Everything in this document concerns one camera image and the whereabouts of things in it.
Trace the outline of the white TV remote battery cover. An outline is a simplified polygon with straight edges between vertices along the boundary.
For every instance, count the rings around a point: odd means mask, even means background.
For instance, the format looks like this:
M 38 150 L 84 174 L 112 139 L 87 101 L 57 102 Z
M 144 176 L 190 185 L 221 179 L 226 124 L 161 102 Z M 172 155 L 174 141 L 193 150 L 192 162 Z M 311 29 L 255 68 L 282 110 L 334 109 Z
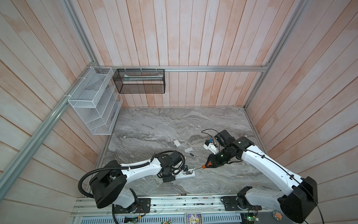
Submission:
M 185 149 L 185 152 L 186 152 L 186 153 L 190 153 L 190 152 L 192 152 L 192 151 L 193 151 L 193 148 L 192 148 L 192 147 Z

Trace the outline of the long white TV remote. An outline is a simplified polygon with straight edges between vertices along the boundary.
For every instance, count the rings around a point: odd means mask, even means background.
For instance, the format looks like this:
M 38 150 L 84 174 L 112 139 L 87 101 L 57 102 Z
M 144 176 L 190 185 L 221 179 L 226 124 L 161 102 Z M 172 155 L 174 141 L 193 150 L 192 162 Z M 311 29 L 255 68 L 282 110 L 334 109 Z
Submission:
M 182 171 L 175 176 L 176 180 L 196 177 L 194 170 Z

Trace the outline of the orange handle screwdriver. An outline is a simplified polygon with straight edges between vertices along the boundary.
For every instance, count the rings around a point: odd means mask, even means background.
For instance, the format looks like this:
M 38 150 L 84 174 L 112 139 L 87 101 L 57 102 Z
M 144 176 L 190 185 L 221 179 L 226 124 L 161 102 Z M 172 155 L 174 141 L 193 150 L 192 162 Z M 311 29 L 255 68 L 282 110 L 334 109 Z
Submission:
M 199 170 L 199 169 L 206 169 L 206 166 L 202 165 L 201 167 L 190 169 L 190 171 L 196 171 L 196 170 Z

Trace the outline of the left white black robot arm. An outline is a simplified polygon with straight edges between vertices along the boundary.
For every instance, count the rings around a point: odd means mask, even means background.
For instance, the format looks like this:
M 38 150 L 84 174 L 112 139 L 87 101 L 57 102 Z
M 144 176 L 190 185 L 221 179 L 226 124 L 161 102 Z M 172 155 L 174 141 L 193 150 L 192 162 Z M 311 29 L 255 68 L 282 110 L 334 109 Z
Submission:
M 157 176 L 163 182 L 171 182 L 184 170 L 184 166 L 185 157 L 176 150 L 154 153 L 148 160 L 131 164 L 119 164 L 113 160 L 103 168 L 83 176 L 83 180 L 93 176 L 89 181 L 92 193 L 83 189 L 81 193 L 93 198 L 99 209 L 113 205 L 127 212 L 134 212 L 139 205 L 139 199 L 133 189 L 126 188 L 127 184 L 147 176 Z

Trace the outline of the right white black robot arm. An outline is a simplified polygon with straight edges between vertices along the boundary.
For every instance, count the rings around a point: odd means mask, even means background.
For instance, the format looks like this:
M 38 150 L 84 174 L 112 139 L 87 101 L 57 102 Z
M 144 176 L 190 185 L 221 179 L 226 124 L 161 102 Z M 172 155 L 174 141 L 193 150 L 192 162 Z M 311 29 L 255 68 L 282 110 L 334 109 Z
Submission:
M 224 200 L 230 206 L 250 211 L 256 206 L 283 213 L 291 221 L 302 224 L 318 207 L 318 186 L 311 177 L 302 178 L 280 165 L 246 137 L 235 139 L 227 130 L 206 140 L 203 147 L 211 151 L 203 169 L 230 164 L 233 158 L 245 161 L 269 178 L 280 190 L 258 190 L 251 186 L 241 189 L 235 202 Z

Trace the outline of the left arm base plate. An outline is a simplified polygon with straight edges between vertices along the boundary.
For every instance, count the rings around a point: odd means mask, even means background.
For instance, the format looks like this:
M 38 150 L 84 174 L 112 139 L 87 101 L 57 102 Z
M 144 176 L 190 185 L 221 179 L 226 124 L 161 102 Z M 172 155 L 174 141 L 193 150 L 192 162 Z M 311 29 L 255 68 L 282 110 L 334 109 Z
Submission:
M 146 214 L 150 212 L 151 208 L 151 199 L 146 198 L 139 198 L 137 202 L 133 205 L 129 206 L 128 208 L 123 208 L 119 205 L 115 205 L 114 213 L 115 214 L 131 214 L 131 213 L 141 213 Z

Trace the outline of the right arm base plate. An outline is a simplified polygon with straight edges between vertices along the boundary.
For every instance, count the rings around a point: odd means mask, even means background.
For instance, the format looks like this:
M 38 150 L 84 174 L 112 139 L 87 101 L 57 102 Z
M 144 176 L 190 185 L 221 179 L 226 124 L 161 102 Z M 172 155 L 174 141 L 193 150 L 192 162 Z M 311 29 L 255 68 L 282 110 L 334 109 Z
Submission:
M 245 199 L 238 196 L 224 196 L 221 198 L 225 211 L 261 211 L 262 206 L 252 206 Z

